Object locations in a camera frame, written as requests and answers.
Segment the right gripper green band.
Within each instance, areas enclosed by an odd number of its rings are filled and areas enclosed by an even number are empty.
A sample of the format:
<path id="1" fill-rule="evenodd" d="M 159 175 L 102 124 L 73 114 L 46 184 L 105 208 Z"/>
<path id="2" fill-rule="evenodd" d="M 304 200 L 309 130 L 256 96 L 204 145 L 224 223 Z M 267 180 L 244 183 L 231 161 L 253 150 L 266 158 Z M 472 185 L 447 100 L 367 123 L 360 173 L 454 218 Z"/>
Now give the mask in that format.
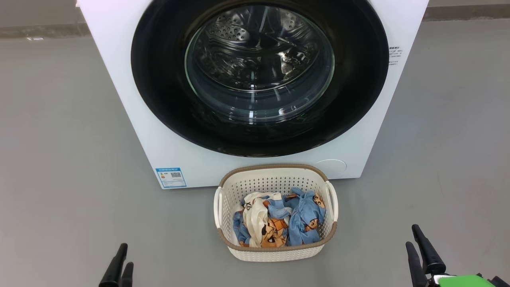
<path id="1" fill-rule="evenodd" d="M 446 265 L 424 235 L 421 228 L 414 224 L 412 231 L 415 242 L 418 244 L 420 257 L 411 242 L 406 242 L 408 265 L 412 287 L 509 287 L 510 285 L 498 276 L 492 279 L 483 278 L 480 273 L 476 275 L 455 276 L 446 273 Z"/>

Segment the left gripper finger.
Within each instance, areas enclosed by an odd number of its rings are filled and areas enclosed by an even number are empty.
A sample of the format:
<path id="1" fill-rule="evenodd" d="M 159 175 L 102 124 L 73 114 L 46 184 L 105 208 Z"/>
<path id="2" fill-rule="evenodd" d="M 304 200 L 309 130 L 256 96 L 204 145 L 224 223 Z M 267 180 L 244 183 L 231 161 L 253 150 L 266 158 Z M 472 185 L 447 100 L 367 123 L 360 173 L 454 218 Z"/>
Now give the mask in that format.
<path id="1" fill-rule="evenodd" d="M 122 276 L 120 279 L 121 287 L 132 287 L 132 285 L 133 285 L 133 269 L 134 269 L 133 262 L 129 262 L 126 264 L 126 266 L 124 268 L 124 272 L 122 273 Z"/>
<path id="2" fill-rule="evenodd" d="M 100 280 L 99 287 L 120 287 L 124 261 L 128 251 L 128 244 L 122 243 L 108 265 L 102 280 Z"/>

